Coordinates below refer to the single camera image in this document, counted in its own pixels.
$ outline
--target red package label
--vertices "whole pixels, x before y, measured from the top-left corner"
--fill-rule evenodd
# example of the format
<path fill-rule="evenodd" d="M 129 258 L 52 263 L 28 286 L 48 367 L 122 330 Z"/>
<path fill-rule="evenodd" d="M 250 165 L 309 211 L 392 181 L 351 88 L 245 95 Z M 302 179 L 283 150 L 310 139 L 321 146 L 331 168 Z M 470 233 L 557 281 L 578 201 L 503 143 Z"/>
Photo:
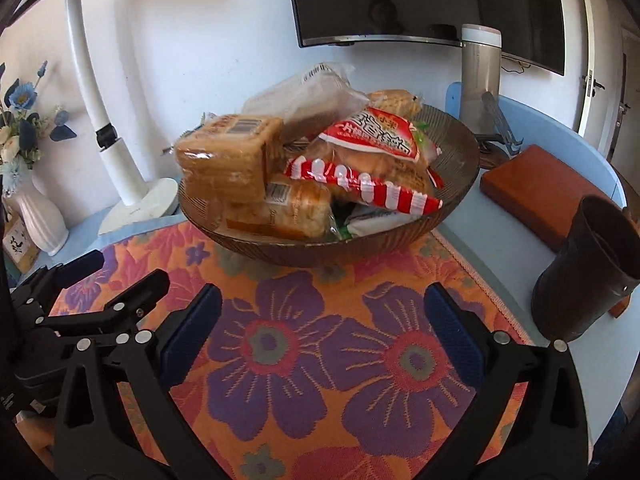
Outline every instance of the red package label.
<path fill-rule="evenodd" d="M 299 156 L 290 160 L 285 175 L 293 180 L 315 180 L 322 184 L 341 186 L 346 191 L 356 192 L 362 203 L 391 211 L 429 215 L 442 208 L 442 200 L 372 178 L 368 173 L 359 173 L 342 165 L 325 162 L 321 158 L 309 160 Z M 436 174 L 430 174 L 431 178 L 434 176 L 440 179 Z"/>
<path fill-rule="evenodd" d="M 407 120 L 367 108 L 327 128 L 320 138 L 359 152 L 386 153 L 402 160 L 420 159 L 415 127 Z"/>

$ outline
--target white vase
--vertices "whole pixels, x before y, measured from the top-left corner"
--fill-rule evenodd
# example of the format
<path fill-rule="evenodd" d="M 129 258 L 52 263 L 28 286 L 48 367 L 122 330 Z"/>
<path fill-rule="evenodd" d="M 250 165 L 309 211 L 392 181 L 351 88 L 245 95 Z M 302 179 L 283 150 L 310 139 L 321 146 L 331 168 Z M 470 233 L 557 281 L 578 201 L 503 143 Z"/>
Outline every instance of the white vase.
<path fill-rule="evenodd" d="M 33 243 L 49 256 L 55 256 L 66 243 L 69 231 L 60 209 L 33 185 L 31 171 L 25 172 L 13 198 L 20 206 Z"/>

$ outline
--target thermos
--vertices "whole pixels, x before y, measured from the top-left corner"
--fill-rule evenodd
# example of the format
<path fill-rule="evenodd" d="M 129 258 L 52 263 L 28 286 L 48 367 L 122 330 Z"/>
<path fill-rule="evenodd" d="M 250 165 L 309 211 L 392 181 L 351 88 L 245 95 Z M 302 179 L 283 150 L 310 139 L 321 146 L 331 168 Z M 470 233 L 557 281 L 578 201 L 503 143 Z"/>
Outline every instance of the thermos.
<path fill-rule="evenodd" d="M 460 121 L 476 135 L 491 135 L 494 121 L 484 108 L 482 96 L 498 99 L 502 35 L 482 25 L 462 26 L 462 100 Z"/>

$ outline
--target table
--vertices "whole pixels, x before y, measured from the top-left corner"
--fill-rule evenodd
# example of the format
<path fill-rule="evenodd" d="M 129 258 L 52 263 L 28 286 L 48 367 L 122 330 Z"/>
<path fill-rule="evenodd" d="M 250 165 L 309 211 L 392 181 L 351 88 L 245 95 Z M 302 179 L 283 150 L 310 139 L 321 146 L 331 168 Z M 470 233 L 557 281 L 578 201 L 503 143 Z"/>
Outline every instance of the table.
<path fill-rule="evenodd" d="M 555 254 L 533 232 L 485 197 L 479 179 L 440 233 L 509 307 L 534 343 L 548 341 L 533 323 L 530 301 L 538 276 Z M 569 343 L 580 377 L 592 442 L 602 434 L 631 377 L 640 351 L 640 292 L 620 319 L 600 318 Z"/>
<path fill-rule="evenodd" d="M 447 112 L 460 110 L 460 83 L 447 90 Z M 613 168 L 584 139 L 552 118 L 519 102 L 500 97 L 500 108 L 523 149 L 537 144 L 603 190 L 620 207 L 626 205 Z M 479 178 L 440 231 L 488 282 L 536 344 L 548 341 L 533 323 L 530 302 L 539 275 L 555 254 L 529 229 L 479 189 Z M 569 344 L 580 378 L 592 442 L 602 434 L 628 385 L 640 352 L 640 292 L 615 319 L 600 318 Z"/>

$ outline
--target tv screen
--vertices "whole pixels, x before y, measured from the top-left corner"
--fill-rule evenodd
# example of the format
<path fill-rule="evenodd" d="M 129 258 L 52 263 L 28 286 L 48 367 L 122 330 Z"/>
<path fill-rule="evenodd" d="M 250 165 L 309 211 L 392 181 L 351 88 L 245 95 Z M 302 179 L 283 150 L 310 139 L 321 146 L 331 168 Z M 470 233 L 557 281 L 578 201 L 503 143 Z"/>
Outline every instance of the tv screen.
<path fill-rule="evenodd" d="M 564 75 L 560 0 L 292 0 L 300 46 L 353 41 L 460 45 L 463 23 L 497 28 L 505 57 Z"/>

